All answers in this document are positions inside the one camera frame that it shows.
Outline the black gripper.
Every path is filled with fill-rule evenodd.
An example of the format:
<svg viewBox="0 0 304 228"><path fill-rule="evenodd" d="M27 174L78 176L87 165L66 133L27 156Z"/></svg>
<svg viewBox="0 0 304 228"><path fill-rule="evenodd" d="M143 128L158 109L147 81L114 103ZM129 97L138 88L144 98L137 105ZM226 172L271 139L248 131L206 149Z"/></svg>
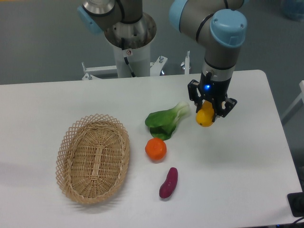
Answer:
<svg viewBox="0 0 304 228"><path fill-rule="evenodd" d="M227 92L231 79L226 81L213 81L210 76L202 72L200 82L191 80L188 85L189 99L196 106L196 113L202 108L203 100L212 102L214 115L212 122L217 118L226 117L238 103L234 98L228 98Z"/></svg>

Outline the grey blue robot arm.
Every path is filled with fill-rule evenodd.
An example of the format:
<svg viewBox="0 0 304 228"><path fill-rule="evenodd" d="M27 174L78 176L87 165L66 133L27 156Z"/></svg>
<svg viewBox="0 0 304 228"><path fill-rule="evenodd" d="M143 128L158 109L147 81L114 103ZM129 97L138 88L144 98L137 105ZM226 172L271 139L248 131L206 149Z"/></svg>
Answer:
<svg viewBox="0 0 304 228"><path fill-rule="evenodd" d="M188 84L188 93L197 115L212 122L237 104L227 91L246 37L247 19L239 12L244 4L243 0L176 0L169 10L172 26L205 48L200 80ZM85 0L77 12L89 31L104 33L118 51L119 77L150 75L150 56L140 56L157 28L143 11L142 1Z"/></svg>

